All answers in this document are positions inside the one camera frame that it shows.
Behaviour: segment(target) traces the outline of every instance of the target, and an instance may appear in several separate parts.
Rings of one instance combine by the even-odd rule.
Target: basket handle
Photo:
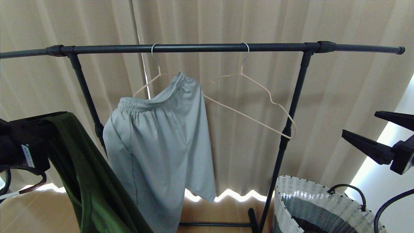
[[[352,185],[350,185],[350,184],[337,184],[337,185],[335,185],[335,186],[333,186],[332,188],[330,188],[329,190],[328,190],[328,193],[329,194],[334,194],[335,193],[335,189],[336,188],[338,188],[338,187],[343,187],[343,186],[346,186],[346,187],[350,187],[350,188],[353,188],[353,189],[355,189],[360,195],[361,195],[361,198],[362,198],[362,207],[361,207],[361,211],[366,211],[366,200],[365,200],[365,196],[364,196],[364,194],[362,193],[362,191],[359,189],[359,188],[357,188],[357,187],[355,187],[355,186],[352,186]]]

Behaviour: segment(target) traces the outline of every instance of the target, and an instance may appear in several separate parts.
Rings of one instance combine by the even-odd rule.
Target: white woven basket
[[[328,233],[372,233],[375,214],[361,211],[361,204],[341,194],[328,193],[320,184],[292,177],[280,176],[274,197],[274,233],[305,232],[294,219],[307,221]],[[380,233],[386,233],[379,224]]]

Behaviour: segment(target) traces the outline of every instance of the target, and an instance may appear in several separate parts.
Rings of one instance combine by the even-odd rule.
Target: white wall
[[[414,76],[395,112],[414,114]],[[377,141],[392,146],[399,140],[407,140],[413,134],[414,132],[389,122]],[[387,200],[414,188],[414,168],[399,175],[390,170],[390,165],[378,165],[367,157],[351,184],[362,190],[368,209],[376,213]],[[347,189],[346,193],[361,201],[359,194],[352,189]],[[381,215],[380,221],[388,233],[414,232],[414,195],[390,205]]]

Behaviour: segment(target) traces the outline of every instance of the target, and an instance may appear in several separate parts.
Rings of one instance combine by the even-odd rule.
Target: curtain fold
[[[393,54],[332,52],[312,56],[281,175],[323,185],[349,183],[366,158],[340,138],[347,129],[377,139],[414,73],[414,2],[394,1],[0,1],[1,51],[54,44],[301,43],[405,46]],[[271,127],[287,116],[267,93],[238,73],[246,53],[155,53],[162,73],[184,72],[203,92]],[[301,52],[251,52],[244,73],[289,108]],[[158,74],[151,54],[79,55],[101,122],[119,98],[132,96]],[[94,142],[93,121],[67,58],[1,60],[0,117],[14,120],[74,112]],[[154,97],[173,77],[150,87]],[[146,91],[140,98],[147,98]],[[206,100],[217,193],[254,189],[266,195],[280,135]],[[49,172],[55,183],[58,177]],[[21,183],[28,183],[21,174]]]

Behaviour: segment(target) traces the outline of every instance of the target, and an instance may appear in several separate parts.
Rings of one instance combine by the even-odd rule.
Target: empty clothes hanger
[[[144,85],[142,88],[140,88],[137,92],[135,92],[135,94],[132,96],[133,98],[135,98],[135,96],[138,94],[138,93],[140,93],[142,90],[144,90],[146,87],[148,87],[148,85],[150,85],[152,82],[154,82],[157,78],[159,78],[159,77],[161,77],[161,76],[176,76],[176,74],[161,74],[161,68],[159,67],[159,62],[158,62],[158,60],[155,58],[155,56],[154,56],[154,52],[153,52],[153,50],[154,50],[154,47],[156,46],[157,44],[153,44],[152,45],[152,47],[151,47],[151,55],[152,55],[152,58],[156,61],[156,64],[158,65],[158,75],[157,76],[155,76],[151,81],[149,81],[146,85]]]
[[[232,108],[230,108],[229,106],[226,106],[226,105],[224,105],[224,104],[222,104],[222,103],[219,103],[219,102],[217,102],[217,101],[213,100],[212,98],[210,98],[210,97],[208,97],[208,96],[204,95],[203,91],[201,91],[202,95],[203,95],[205,98],[207,98],[207,99],[209,99],[209,100],[211,100],[211,101],[213,101],[213,102],[215,102],[215,103],[217,103],[217,104],[219,104],[219,105],[221,105],[221,106],[223,106],[223,107],[225,107],[225,108],[228,108],[228,109],[230,109],[230,110],[233,110],[233,111],[235,111],[235,112],[239,113],[240,115],[242,115],[242,116],[244,116],[244,117],[247,117],[247,118],[249,118],[250,120],[255,121],[255,122],[257,122],[257,123],[261,124],[262,126],[264,126],[264,127],[268,128],[268,129],[270,129],[270,130],[272,130],[272,131],[274,131],[274,132],[276,132],[276,133],[278,133],[278,134],[281,134],[282,136],[284,136],[284,137],[286,137],[286,138],[289,138],[289,139],[293,139],[293,138],[295,138],[295,137],[297,136],[297,132],[298,132],[298,130],[297,130],[297,127],[296,127],[295,122],[293,121],[293,119],[292,119],[292,117],[289,115],[289,113],[286,111],[286,109],[285,109],[282,105],[280,105],[280,104],[278,104],[278,103],[275,103],[275,102],[273,101],[273,99],[272,99],[272,94],[270,93],[270,91],[269,91],[267,88],[265,88],[264,86],[262,86],[261,84],[259,84],[258,82],[254,81],[253,79],[251,79],[250,77],[248,77],[247,75],[245,75],[245,74],[243,73],[243,66],[244,66],[244,62],[246,61],[247,57],[249,56],[249,52],[250,52],[249,45],[248,45],[248,44],[246,44],[246,43],[243,43],[243,44],[245,44],[245,45],[247,46],[247,56],[246,56],[246,58],[244,58],[243,62],[241,63],[240,73],[237,73],[237,74],[232,74],[232,75],[224,75],[224,76],[218,77],[218,78],[217,78],[217,80],[216,80],[215,82],[213,82],[213,81],[209,81],[208,83],[217,84],[217,82],[218,82],[220,79],[222,79],[222,78],[227,78],[227,77],[236,76],[236,75],[243,76],[243,77],[247,78],[248,80],[252,81],[253,83],[255,83],[256,85],[258,85],[259,87],[261,87],[261,88],[263,88],[264,90],[266,90],[266,91],[267,91],[267,93],[269,94],[269,97],[270,97],[270,101],[271,101],[271,103],[272,103],[272,104],[274,104],[274,105],[277,105],[277,106],[281,107],[281,108],[282,108],[282,110],[286,113],[286,115],[287,115],[287,116],[288,116],[288,118],[292,121],[292,124],[293,124],[293,126],[294,126],[294,128],[295,128],[295,134],[294,134],[294,136],[288,136],[288,135],[286,135],[286,134],[284,134],[284,133],[282,133],[282,132],[280,132],[280,131],[278,131],[278,130],[276,130],[276,129],[274,129],[274,128],[272,128],[272,127],[268,126],[268,125],[263,124],[262,122],[259,122],[258,120],[255,120],[255,119],[251,118],[250,116],[247,116],[247,115],[246,115],[246,114],[244,114],[244,113],[241,113],[241,112],[239,112],[239,111],[237,111],[237,110],[235,110],[235,109],[232,109]]]

